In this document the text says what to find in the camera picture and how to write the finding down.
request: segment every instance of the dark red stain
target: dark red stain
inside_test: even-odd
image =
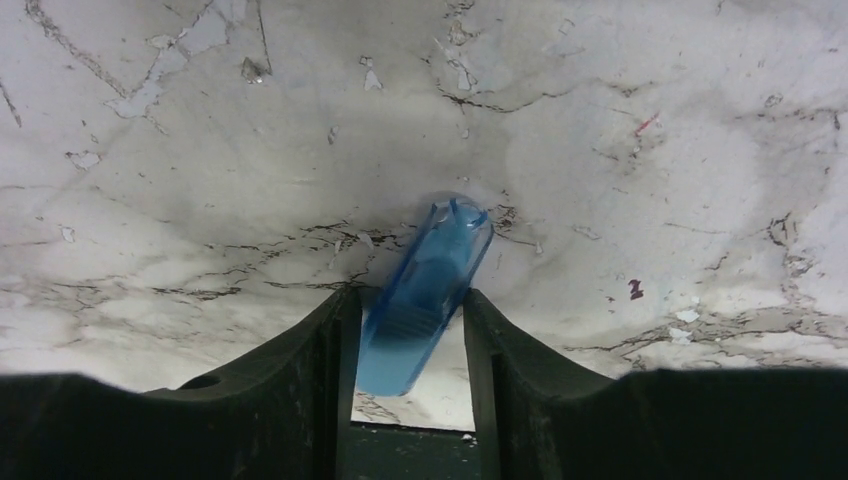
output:
[[[642,285],[641,281],[634,278],[627,282],[627,284],[630,285],[630,300],[636,300],[645,296],[645,292],[639,289],[639,285]]]

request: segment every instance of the blue plastic object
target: blue plastic object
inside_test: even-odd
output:
[[[357,387],[397,396],[412,389],[462,303],[494,229],[471,200],[434,203],[416,239],[366,317]]]

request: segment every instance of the marble surface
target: marble surface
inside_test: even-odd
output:
[[[846,23],[839,0],[0,2],[0,372],[176,387],[381,284],[439,191],[496,221],[476,286],[604,374],[848,366]],[[472,429],[461,330],[354,418]]]

